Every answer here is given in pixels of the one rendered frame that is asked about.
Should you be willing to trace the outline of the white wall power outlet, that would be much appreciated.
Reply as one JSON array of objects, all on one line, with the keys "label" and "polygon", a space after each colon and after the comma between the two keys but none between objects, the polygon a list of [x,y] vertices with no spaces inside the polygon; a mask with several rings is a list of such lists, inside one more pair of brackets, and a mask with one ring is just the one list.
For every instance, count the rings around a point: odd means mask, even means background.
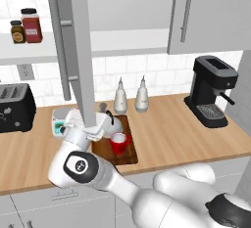
[{"label": "white wall power outlet", "polygon": [[34,80],[34,73],[31,64],[17,65],[20,80]]}]

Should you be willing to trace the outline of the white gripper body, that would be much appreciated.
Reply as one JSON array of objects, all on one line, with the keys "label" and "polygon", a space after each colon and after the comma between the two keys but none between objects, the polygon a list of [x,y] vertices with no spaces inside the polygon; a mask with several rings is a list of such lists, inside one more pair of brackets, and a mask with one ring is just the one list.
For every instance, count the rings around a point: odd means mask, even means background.
[{"label": "white gripper body", "polygon": [[77,127],[81,131],[85,132],[87,136],[91,137],[94,141],[100,140],[103,137],[103,123],[105,121],[105,115],[103,113],[96,114],[96,125],[92,127],[86,127],[79,109],[71,109],[66,117],[67,127]]}]

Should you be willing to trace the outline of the grey wall cabinet body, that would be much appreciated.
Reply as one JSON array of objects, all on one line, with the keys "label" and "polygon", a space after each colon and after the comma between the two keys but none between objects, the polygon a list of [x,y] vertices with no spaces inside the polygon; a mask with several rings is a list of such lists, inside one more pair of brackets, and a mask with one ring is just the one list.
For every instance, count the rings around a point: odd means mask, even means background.
[{"label": "grey wall cabinet body", "polygon": [[173,0],[88,0],[95,57],[167,51]]}]

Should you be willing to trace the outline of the white drawer front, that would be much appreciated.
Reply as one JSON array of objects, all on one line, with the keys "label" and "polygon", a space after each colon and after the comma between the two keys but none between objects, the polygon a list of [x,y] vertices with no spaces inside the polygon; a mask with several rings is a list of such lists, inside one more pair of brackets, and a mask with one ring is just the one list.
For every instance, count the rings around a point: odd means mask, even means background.
[{"label": "white drawer front", "polygon": [[234,193],[248,161],[248,158],[237,158],[210,162],[216,174],[215,188],[220,192]]},{"label": "white drawer front", "polygon": [[[78,197],[52,201],[52,197],[58,192],[66,194],[71,191],[78,192]],[[71,212],[106,212],[114,213],[115,198],[108,193],[99,192],[88,187],[70,187],[60,189],[57,187],[47,188],[12,195],[12,199],[20,212],[32,210],[49,210],[70,214]]]}]

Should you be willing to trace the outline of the dark wooden tray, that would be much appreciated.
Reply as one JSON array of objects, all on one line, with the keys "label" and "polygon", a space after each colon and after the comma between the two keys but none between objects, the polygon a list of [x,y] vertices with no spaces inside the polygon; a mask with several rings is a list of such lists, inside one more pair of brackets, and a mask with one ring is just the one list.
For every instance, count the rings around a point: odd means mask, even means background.
[{"label": "dark wooden tray", "polygon": [[134,143],[130,142],[125,146],[122,154],[115,154],[109,139],[102,138],[98,142],[91,142],[91,152],[114,165],[134,164],[138,163],[136,149]]}]

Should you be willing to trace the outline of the white wall shelf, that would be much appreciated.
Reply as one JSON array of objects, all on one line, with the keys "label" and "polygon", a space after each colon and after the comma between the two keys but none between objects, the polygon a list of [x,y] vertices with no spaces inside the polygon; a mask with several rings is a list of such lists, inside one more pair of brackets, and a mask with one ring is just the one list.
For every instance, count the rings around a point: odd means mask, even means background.
[{"label": "white wall shelf", "polygon": [[41,43],[15,44],[10,34],[0,34],[0,65],[56,63],[52,32],[45,32]]}]

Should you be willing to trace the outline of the grey wall cabinet door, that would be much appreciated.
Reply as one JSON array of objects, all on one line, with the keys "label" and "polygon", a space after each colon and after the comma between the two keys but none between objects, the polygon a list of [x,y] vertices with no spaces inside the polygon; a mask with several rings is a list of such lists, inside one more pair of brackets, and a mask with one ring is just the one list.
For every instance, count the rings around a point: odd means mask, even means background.
[{"label": "grey wall cabinet door", "polygon": [[58,0],[60,19],[72,25],[62,28],[69,76],[86,127],[96,125],[92,53],[87,0]]},{"label": "grey wall cabinet door", "polygon": [[180,42],[186,0],[173,0],[170,54],[251,50],[251,0],[192,0]]}]

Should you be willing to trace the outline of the red mug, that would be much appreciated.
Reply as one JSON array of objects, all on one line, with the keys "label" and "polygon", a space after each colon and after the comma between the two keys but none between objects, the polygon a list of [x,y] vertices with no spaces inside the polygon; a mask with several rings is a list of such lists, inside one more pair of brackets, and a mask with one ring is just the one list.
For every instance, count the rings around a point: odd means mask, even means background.
[{"label": "red mug", "polygon": [[126,150],[126,146],[132,141],[130,135],[117,132],[110,137],[110,143],[115,154],[122,154]]}]

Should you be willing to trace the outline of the red-labelled jar with black lid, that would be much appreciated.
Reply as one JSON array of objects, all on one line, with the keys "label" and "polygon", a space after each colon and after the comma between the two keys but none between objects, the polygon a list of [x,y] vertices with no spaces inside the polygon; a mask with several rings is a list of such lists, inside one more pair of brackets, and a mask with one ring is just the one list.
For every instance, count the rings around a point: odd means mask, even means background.
[{"label": "red-labelled jar with black lid", "polygon": [[42,32],[37,11],[34,8],[24,8],[21,9],[21,14],[26,42],[40,43],[42,41]]}]

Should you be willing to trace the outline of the black coffee machine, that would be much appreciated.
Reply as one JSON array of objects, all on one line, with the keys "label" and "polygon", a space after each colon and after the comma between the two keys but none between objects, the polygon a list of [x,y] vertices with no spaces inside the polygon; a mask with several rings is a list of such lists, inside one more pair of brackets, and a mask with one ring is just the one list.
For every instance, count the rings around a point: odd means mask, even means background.
[{"label": "black coffee machine", "polygon": [[184,103],[204,126],[227,126],[225,113],[216,105],[216,99],[221,96],[234,105],[234,101],[225,92],[235,87],[237,71],[215,56],[197,57],[193,71],[190,94],[184,98]]}]

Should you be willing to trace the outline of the small amber jar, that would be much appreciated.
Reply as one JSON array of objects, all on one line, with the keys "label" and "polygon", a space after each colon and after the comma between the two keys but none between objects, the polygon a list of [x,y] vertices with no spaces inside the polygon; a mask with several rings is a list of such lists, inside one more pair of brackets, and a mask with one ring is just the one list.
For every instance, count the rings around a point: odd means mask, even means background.
[{"label": "small amber jar", "polygon": [[11,34],[15,44],[25,43],[25,31],[21,21],[10,21]]}]

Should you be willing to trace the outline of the black toaster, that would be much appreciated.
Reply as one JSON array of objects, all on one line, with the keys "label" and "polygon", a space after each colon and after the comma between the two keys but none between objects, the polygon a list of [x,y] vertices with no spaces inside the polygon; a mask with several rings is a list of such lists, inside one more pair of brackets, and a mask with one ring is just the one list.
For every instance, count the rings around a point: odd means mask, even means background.
[{"label": "black toaster", "polygon": [[35,114],[36,104],[27,83],[0,85],[0,133],[29,131]]}]

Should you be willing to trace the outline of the white base cabinet door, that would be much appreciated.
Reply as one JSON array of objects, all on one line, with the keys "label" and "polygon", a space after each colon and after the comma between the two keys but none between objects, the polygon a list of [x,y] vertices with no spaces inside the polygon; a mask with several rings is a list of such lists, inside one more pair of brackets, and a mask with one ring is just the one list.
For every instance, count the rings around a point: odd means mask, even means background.
[{"label": "white base cabinet door", "polygon": [[20,212],[25,228],[31,220],[33,228],[115,228],[115,214],[109,212],[59,213],[49,210]]}]

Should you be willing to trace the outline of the white dispenser bottle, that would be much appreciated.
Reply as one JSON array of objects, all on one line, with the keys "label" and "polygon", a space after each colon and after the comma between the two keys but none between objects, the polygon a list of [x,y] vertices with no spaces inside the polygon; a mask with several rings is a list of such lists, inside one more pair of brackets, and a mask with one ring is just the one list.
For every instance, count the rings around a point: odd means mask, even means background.
[{"label": "white dispenser bottle", "polygon": [[119,86],[115,95],[114,111],[117,114],[125,114],[127,111],[126,92],[124,90],[124,85],[121,80],[119,81]]},{"label": "white dispenser bottle", "polygon": [[135,98],[135,109],[139,113],[145,113],[149,107],[148,90],[145,85],[145,78],[141,79],[140,87],[137,90]]}]

